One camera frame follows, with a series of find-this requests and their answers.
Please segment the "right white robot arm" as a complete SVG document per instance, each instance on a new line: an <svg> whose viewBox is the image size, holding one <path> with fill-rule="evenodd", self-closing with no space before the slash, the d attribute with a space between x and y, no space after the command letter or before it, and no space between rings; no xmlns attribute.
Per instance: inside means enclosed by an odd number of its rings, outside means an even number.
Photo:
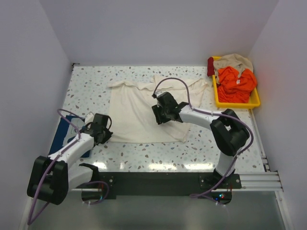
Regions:
<svg viewBox="0 0 307 230"><path fill-rule="evenodd" d="M220 150L219 161L214 173L220 177L228 177L234 172L236 157L241 153L246 142L253 140L251 131L236 115L227 109L223 112L209 112L200 108L192 108L187 102L177 103L169 92L153 94L157 105L152 106L157 124L170 121L189 123L210 130Z"/></svg>

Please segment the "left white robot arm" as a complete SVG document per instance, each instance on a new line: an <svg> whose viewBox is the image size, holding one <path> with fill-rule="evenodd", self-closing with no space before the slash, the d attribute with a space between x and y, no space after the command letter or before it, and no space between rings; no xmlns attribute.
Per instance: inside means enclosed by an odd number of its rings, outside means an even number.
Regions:
<svg viewBox="0 0 307 230"><path fill-rule="evenodd" d="M63 202L67 193L91 181L99 181L98 168L88 163L76 162L99 144L105 144L112 136L111 117L90 112L85 126L75 138L57 152L36 158L27 195L54 205Z"/></svg>

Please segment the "cream t shirt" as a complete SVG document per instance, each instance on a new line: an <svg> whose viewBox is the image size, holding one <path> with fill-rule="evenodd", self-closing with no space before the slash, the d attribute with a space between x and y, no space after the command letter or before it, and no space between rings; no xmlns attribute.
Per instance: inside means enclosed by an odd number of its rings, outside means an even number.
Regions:
<svg viewBox="0 0 307 230"><path fill-rule="evenodd" d="M158 125L152 111L157 100L154 92L169 92L175 100L199 107L208 83L200 79L182 81L155 75L150 82L122 80L109 85L111 98L109 116L112 119L112 142L160 143L185 142L191 125L169 121Z"/></svg>

